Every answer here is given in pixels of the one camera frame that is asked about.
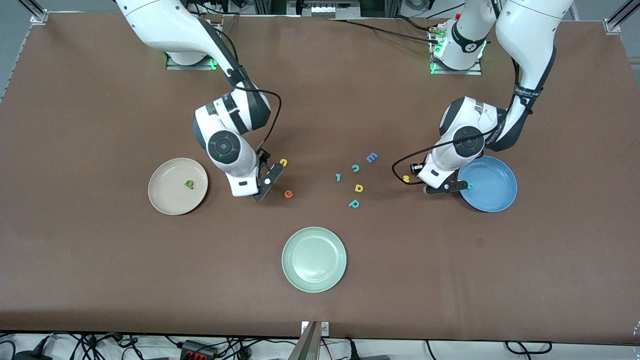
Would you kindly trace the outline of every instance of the beige plate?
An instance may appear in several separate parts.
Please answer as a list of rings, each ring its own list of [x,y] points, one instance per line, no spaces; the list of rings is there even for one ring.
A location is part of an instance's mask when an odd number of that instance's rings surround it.
[[[185,185],[189,180],[193,182],[193,190]],[[185,214],[204,199],[208,184],[207,173],[197,161],[187,158],[169,160],[151,176],[149,200],[163,214]]]

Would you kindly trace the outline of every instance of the red wire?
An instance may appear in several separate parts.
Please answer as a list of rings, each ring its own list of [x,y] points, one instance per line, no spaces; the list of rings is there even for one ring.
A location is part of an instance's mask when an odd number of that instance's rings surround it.
[[[329,354],[329,360],[333,360],[333,357],[331,356],[331,352],[329,351],[329,346],[327,346],[326,341],[324,339],[322,339],[322,345],[324,345],[324,348],[326,349],[326,353]]]

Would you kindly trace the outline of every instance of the blue plate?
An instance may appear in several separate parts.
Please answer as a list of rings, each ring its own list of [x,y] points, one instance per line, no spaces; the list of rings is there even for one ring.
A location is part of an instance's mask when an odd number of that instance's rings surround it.
[[[518,195],[518,182],[513,171],[491,156],[483,156],[461,167],[458,180],[473,184],[460,194],[469,205],[487,213],[510,207]]]

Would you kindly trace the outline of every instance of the table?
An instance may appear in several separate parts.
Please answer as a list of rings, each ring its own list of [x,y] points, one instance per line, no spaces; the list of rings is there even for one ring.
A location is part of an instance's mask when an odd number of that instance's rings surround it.
[[[445,76],[429,75],[424,43],[343,22],[242,17],[228,34],[284,100],[265,149],[289,164],[260,203],[231,197],[191,133],[193,111],[230,90],[219,71],[164,70],[119,13],[53,13],[31,30],[0,104],[0,329],[298,336],[328,320],[334,337],[637,342],[640,94],[602,24],[557,30],[535,113],[496,154],[519,194],[495,214],[425,196],[390,164],[438,140],[452,100],[508,105],[496,41],[482,76]],[[209,193],[169,217],[147,183],[177,157],[206,168]],[[280,265],[312,225],[349,256],[320,294]]]

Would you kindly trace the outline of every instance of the plate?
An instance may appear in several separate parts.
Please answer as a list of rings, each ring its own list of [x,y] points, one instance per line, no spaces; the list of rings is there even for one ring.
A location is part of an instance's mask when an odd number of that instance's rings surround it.
[[[460,194],[474,208],[487,213],[505,210],[518,195],[518,183],[513,171],[491,156],[475,159],[460,168],[458,180],[473,184]]]
[[[190,189],[187,182],[192,181]],[[182,215],[195,209],[207,193],[209,180],[197,161],[177,158],[160,165],[149,180],[149,200],[158,211]]]
[[[347,252],[340,238],[324,227],[306,227],[293,234],[282,251],[287,280],[307,293],[334,287],[347,268]]]

